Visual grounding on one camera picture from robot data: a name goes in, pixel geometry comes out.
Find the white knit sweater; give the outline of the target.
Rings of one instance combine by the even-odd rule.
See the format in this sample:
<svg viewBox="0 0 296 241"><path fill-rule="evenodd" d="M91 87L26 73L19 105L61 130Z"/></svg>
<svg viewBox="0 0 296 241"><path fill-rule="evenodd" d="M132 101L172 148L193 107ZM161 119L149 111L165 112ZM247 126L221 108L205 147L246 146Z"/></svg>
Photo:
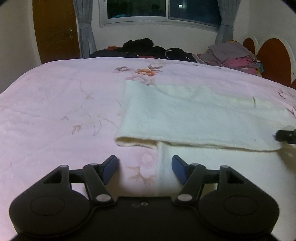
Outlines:
<svg viewBox="0 0 296 241"><path fill-rule="evenodd" d="M274 138L295 126L287 109L271 102L219 95L198 86L128 81L115 141L158 151L156 190L176 195L171 169L178 155L209 169L229 165L274 198L295 197L295 148Z"/></svg>

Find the stack of folded clothes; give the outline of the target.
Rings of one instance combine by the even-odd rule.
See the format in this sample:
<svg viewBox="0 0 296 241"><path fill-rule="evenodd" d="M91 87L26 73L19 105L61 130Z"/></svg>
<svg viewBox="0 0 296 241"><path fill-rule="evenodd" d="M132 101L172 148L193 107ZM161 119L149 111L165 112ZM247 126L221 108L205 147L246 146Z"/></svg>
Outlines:
<svg viewBox="0 0 296 241"><path fill-rule="evenodd" d="M198 59L207 65L230 68L261 76L264 72L261 61L237 41L218 43L208 47Z"/></svg>

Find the pile of black clothes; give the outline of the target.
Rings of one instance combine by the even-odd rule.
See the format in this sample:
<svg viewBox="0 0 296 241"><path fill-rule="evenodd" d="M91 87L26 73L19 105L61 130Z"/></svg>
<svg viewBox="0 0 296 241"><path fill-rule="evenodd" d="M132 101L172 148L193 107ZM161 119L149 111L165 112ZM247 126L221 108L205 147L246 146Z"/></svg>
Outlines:
<svg viewBox="0 0 296 241"><path fill-rule="evenodd" d="M108 47L95 51L89 58L96 57L121 57L121 58L154 58L166 60L178 60L197 63L193 54L187 53L180 48L165 49L155 46L149 38L129 40L122 47Z"/></svg>

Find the red heart headboard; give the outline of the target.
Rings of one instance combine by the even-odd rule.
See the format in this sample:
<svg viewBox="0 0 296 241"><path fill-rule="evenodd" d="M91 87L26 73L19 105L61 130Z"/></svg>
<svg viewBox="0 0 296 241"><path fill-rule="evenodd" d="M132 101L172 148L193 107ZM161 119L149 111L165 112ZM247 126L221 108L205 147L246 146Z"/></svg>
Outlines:
<svg viewBox="0 0 296 241"><path fill-rule="evenodd" d="M295 55L286 40L271 37L259 43L249 36L243 46L261 61L263 78L295 89Z"/></svg>

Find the pink floral bedsheet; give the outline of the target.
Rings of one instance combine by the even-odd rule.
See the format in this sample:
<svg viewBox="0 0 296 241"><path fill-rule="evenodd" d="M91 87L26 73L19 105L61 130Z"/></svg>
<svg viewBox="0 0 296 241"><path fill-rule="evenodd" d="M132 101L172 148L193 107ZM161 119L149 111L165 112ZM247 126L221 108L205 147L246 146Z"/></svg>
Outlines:
<svg viewBox="0 0 296 241"><path fill-rule="evenodd" d="M60 165L81 169L111 155L120 166L108 190L113 196L168 196L180 191L171 164L159 164L170 148L120 147L125 83L173 84L204 98L232 95L267 100L295 113L295 91L228 68L153 59L94 58L55 61L34 68L1 94L1 240L16 231L11 202Z"/></svg>

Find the right grey curtain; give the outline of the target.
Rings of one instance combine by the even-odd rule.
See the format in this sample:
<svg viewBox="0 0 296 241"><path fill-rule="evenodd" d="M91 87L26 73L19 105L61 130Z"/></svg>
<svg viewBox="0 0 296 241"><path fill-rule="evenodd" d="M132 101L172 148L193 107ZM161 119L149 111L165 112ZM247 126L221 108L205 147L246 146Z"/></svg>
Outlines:
<svg viewBox="0 0 296 241"><path fill-rule="evenodd" d="M215 43L225 43L233 39L234 21L239 9L241 0L218 0L218 7L221 16Z"/></svg>

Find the grey curtain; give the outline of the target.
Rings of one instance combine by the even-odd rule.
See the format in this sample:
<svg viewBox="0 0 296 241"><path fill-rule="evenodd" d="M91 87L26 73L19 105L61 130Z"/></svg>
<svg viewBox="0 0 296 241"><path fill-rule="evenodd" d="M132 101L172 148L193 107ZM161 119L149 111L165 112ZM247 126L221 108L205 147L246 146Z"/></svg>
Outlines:
<svg viewBox="0 0 296 241"><path fill-rule="evenodd" d="M82 58L89 58L96 51L91 24L93 1L74 0L73 5L79 30L80 55Z"/></svg>
<svg viewBox="0 0 296 241"><path fill-rule="evenodd" d="M221 16L215 43L225 43L233 39L234 21L239 9L241 0L218 0L218 7Z"/></svg>

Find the brown wooden door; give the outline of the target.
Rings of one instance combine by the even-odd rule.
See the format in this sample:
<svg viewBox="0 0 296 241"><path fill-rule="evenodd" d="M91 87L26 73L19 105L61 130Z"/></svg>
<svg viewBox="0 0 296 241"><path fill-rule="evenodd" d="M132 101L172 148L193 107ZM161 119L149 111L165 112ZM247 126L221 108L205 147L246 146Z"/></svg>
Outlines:
<svg viewBox="0 0 296 241"><path fill-rule="evenodd" d="M41 63L80 58L73 1L35 0L32 7Z"/></svg>

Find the left grey curtain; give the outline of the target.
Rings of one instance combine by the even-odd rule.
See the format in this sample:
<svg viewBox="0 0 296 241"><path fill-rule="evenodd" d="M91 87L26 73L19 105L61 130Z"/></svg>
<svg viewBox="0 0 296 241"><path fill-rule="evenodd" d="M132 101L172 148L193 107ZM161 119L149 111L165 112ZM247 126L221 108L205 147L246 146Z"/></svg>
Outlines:
<svg viewBox="0 0 296 241"><path fill-rule="evenodd" d="M91 24L93 1L74 0L73 5L79 30L80 55L82 58L89 58L96 51Z"/></svg>

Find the window with white frame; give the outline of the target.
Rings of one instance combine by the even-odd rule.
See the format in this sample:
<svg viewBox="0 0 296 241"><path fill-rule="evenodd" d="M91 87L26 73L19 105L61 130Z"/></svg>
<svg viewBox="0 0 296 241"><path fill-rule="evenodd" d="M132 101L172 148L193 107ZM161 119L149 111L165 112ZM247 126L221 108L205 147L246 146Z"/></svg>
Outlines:
<svg viewBox="0 0 296 241"><path fill-rule="evenodd" d="M99 1L100 25L184 25L217 29L221 16L217 1L126 0Z"/></svg>

